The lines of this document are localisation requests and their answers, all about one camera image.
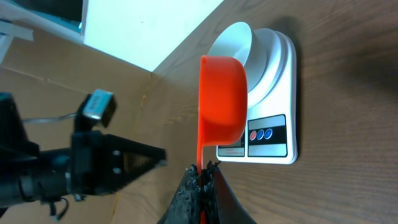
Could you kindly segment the red measuring scoop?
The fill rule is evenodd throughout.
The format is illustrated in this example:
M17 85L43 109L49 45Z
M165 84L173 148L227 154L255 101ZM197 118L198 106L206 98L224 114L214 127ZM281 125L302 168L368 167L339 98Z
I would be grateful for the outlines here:
M205 191L203 149L226 146L241 139L247 118L248 87L242 64L232 57L201 57L198 91L197 168ZM201 220L205 221L205 192L201 196Z

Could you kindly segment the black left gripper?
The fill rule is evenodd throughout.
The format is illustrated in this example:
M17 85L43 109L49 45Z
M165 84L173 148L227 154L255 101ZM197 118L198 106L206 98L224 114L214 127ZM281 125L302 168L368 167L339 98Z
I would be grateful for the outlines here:
M111 136L111 145L123 155L114 156L107 142L107 135L99 131L80 132L72 135L70 154L70 193L79 195L108 195L131 184L140 176L158 166L164 166L165 149Z

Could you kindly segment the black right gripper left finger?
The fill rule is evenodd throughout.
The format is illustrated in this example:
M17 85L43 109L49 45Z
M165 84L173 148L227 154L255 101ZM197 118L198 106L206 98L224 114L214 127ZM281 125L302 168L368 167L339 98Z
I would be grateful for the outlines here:
M197 166L192 164L185 169L183 178L175 192L169 208L158 224L200 224L201 187Z

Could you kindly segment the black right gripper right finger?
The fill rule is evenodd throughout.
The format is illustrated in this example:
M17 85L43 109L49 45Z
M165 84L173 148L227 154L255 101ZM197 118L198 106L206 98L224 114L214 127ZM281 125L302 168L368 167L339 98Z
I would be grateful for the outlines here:
M256 224L223 177L219 164L209 161L205 169L206 223Z

